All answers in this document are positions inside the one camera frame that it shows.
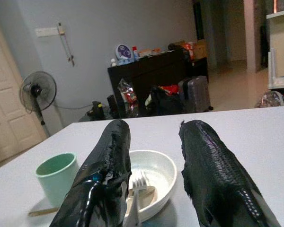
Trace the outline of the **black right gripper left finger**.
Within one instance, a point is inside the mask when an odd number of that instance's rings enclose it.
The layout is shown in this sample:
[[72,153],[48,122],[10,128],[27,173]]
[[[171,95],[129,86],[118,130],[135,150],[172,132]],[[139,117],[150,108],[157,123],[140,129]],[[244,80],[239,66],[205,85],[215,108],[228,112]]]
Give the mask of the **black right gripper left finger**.
[[111,121],[79,168],[49,227],[122,227],[131,160],[129,125]]

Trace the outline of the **wooden stick utensil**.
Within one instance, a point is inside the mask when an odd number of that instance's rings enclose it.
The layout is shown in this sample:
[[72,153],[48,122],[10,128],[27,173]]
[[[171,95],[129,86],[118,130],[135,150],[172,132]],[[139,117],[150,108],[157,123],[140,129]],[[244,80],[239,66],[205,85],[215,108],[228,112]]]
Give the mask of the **wooden stick utensil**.
[[44,209],[44,210],[31,211],[31,212],[28,213],[28,216],[29,217],[37,217],[37,216],[55,213],[58,210],[59,210],[59,208],[50,208],[50,209]]

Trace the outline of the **cream panelled door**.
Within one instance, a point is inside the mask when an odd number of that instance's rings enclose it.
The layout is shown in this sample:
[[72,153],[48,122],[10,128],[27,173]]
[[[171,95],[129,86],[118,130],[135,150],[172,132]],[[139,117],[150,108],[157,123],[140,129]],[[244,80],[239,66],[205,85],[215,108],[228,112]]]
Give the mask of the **cream panelled door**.
[[36,115],[21,104],[21,81],[0,28],[0,167],[47,138]]

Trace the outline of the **wooden spoon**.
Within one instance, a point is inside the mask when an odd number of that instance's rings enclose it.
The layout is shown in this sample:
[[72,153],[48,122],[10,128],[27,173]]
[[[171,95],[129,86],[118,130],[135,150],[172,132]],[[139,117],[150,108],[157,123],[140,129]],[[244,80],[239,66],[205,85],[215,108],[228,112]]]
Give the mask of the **wooden spoon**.
[[[130,189],[126,202],[129,204],[133,200],[134,190]],[[139,202],[142,206],[148,206],[154,203],[158,198],[157,190],[154,186],[147,186],[146,189],[139,191]]]

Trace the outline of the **clear plastic bag red items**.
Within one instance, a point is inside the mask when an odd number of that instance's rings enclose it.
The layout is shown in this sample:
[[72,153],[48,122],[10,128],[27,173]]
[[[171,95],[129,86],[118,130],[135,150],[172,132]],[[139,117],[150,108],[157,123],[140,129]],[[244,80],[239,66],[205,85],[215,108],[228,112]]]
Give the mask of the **clear plastic bag red items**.
[[125,79],[122,78],[117,88],[124,102],[126,117],[127,118],[138,117],[139,105],[133,87]]

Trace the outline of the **white shelf unit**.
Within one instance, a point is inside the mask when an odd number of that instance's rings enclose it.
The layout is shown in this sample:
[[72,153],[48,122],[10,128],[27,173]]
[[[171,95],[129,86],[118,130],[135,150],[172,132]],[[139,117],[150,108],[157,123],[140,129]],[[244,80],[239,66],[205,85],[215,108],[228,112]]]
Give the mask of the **white shelf unit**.
[[268,89],[284,88],[284,11],[266,16],[269,25]]

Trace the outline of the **standing electric fan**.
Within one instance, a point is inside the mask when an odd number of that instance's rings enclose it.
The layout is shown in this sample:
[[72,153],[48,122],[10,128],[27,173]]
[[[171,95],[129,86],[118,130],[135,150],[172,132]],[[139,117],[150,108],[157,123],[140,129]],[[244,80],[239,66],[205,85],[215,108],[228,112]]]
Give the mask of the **standing electric fan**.
[[50,132],[45,124],[42,111],[51,106],[57,93],[57,85],[49,73],[36,71],[28,75],[21,83],[19,98],[25,110],[35,112],[47,137]]

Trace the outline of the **transparent bag on floor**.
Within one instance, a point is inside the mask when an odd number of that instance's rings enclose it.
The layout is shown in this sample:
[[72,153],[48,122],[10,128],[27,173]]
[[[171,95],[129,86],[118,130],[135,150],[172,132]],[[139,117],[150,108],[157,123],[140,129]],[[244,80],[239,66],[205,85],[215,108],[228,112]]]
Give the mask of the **transparent bag on floor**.
[[256,108],[284,106],[283,95],[278,91],[267,91],[256,104]]

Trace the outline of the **dark wooden cabinet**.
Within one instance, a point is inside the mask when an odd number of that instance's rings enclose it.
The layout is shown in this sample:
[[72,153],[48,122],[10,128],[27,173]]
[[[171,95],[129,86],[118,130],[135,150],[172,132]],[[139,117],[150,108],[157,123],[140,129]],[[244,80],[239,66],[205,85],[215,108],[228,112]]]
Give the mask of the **dark wooden cabinet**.
[[208,76],[208,63],[207,57],[187,61],[182,50],[173,50],[126,65],[110,67],[107,71],[119,116],[125,118],[124,100],[118,89],[121,79],[132,86],[142,112],[145,109],[144,102],[153,85],[170,86],[188,77]]

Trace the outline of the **cardboard box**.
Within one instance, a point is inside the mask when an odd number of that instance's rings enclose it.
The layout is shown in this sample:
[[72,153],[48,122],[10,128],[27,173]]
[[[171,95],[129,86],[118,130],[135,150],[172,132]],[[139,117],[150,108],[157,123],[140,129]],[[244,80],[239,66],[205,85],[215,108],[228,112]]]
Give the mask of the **cardboard box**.
[[206,40],[201,39],[198,40],[196,43],[194,43],[193,51],[195,59],[201,59],[207,57]]

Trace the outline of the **white plastic fork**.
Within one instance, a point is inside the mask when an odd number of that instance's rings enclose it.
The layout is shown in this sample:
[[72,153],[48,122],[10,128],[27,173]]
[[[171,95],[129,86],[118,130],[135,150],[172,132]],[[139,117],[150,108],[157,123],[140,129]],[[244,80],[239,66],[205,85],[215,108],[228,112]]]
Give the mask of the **white plastic fork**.
[[139,217],[139,192],[147,189],[146,175],[143,170],[133,180],[133,202],[123,227],[141,227]]

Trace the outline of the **grey hard-shell suitcase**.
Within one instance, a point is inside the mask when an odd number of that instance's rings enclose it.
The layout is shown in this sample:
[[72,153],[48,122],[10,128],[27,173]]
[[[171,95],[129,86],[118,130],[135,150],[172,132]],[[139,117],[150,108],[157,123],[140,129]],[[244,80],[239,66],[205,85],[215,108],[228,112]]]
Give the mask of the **grey hard-shell suitcase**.
[[178,83],[179,97],[186,113],[212,111],[206,76],[185,78]]

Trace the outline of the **white wall switch panel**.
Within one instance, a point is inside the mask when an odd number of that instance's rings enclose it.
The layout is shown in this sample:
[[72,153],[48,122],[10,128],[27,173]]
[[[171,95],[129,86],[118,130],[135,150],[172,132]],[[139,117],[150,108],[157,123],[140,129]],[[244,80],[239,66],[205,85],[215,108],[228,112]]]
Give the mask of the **white wall switch panel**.
[[48,37],[48,36],[58,35],[59,32],[56,27],[36,28],[35,34],[37,37]]

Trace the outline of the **mint green cup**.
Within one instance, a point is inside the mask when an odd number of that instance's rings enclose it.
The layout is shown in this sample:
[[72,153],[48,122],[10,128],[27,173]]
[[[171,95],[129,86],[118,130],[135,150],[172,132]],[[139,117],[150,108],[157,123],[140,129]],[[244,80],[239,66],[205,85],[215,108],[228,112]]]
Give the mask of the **mint green cup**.
[[35,175],[54,208],[59,208],[79,170],[77,156],[63,153],[49,158],[35,170]]

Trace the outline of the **round purple white container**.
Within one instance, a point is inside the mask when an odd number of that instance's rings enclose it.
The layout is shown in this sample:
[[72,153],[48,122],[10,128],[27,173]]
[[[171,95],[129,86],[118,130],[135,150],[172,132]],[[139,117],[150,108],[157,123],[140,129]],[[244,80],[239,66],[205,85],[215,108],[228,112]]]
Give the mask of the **round purple white container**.
[[115,49],[115,54],[118,60],[132,59],[133,53],[125,44],[119,44]]

